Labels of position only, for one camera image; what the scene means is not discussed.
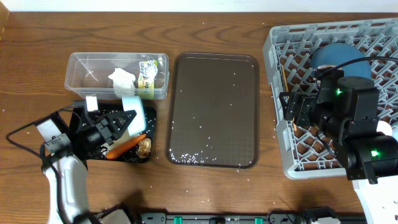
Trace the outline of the light blue rice bowl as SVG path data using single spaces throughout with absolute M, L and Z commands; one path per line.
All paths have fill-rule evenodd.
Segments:
M 128 127 L 130 136 L 137 135 L 146 129 L 146 118 L 144 115 L 144 107 L 139 96 L 122 96 L 123 110 L 135 111 L 136 116 Z

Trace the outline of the orange carrot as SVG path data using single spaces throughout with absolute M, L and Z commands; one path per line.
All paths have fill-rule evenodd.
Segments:
M 117 159 L 118 157 L 122 156 L 125 152 L 133 148 L 134 146 L 138 145 L 139 142 L 143 139 L 145 139 L 147 134 L 141 134 L 129 141 L 126 141 L 125 143 L 119 145 L 118 147 L 110 150 L 106 158 L 107 159 Z

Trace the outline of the brown food scrap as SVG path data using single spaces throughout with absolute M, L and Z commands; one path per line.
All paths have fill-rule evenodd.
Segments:
M 141 140 L 138 144 L 139 148 L 137 150 L 137 155 L 138 157 L 140 157 L 141 159 L 145 159 L 147 157 L 149 157 L 149 155 L 151 154 L 151 150 L 152 150 L 152 141 L 149 138 L 145 138 L 143 140 Z

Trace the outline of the white tissue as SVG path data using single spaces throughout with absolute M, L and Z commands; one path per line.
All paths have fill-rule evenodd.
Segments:
M 122 68 L 115 68 L 108 78 L 113 81 L 114 94 L 118 98 L 134 96 L 136 76 L 133 73 L 129 73 Z

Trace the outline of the foil and yellow snack wrapper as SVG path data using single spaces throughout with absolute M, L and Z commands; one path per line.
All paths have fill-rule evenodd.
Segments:
M 137 87 L 138 95 L 145 100 L 154 99 L 155 77 L 158 73 L 158 60 L 146 60 L 139 62 L 139 78 Z

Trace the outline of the blue plate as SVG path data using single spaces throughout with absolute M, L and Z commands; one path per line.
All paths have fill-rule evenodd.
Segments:
M 363 57 L 364 54 L 351 45 L 344 43 L 333 43 L 318 49 L 312 55 L 310 66 L 315 69 L 323 65 L 340 65 L 350 60 Z M 346 65 L 342 69 L 346 77 L 356 76 L 371 79 L 371 67 L 368 61 Z

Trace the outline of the pink cup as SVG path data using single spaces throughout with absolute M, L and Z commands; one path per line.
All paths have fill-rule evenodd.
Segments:
M 393 133 L 392 126 L 383 120 L 378 121 L 376 131 L 386 136 L 392 136 Z

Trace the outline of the blue cup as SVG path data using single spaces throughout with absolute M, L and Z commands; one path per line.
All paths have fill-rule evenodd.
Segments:
M 398 141 L 398 122 L 396 121 L 391 125 L 392 127 L 392 137 Z

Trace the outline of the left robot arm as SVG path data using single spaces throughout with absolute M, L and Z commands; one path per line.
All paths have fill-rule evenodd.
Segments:
M 126 132 L 136 112 L 100 116 L 72 131 L 58 111 L 35 122 L 45 142 L 40 147 L 42 172 L 50 184 L 48 223 L 104 223 L 104 215 L 90 212 L 86 190 L 86 159 L 103 144 L 112 145 Z

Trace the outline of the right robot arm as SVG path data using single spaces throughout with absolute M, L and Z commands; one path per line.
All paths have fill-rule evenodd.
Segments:
M 368 223 L 397 223 L 397 140 L 377 130 L 379 90 L 343 70 L 316 71 L 316 93 L 282 92 L 284 119 L 314 126 L 352 181 Z

